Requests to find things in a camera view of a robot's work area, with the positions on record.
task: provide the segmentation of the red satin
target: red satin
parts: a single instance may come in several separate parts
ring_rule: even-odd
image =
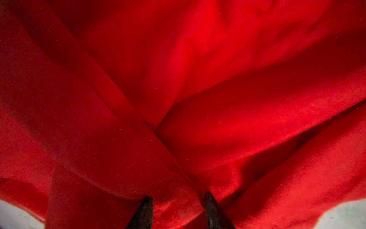
[[[366,197],[366,3],[0,4],[0,198],[48,229],[312,228]]]

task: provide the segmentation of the white surface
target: white surface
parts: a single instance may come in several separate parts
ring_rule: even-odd
[[[0,227],[2,229],[44,229],[44,225],[20,208],[0,200]]]
[[[366,229],[366,199],[343,203],[327,211],[315,229]]]
[[[44,229],[27,212],[0,200],[2,229]],[[314,229],[366,229],[366,199],[343,203],[324,213]]]

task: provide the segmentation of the red dress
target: red dress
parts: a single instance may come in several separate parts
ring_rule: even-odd
[[[363,0],[0,4],[0,199],[47,229],[312,228],[366,197]]]

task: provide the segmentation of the red fabric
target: red fabric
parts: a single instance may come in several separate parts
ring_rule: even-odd
[[[124,228],[146,195],[155,229],[205,228],[206,191],[307,229],[366,197],[364,1],[0,6],[0,198],[48,229]]]

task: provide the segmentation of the white floor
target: white floor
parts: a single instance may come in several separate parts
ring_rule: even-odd
[[[44,229],[27,212],[0,200],[2,229]],[[366,199],[343,203],[326,212],[314,229],[366,229]]]

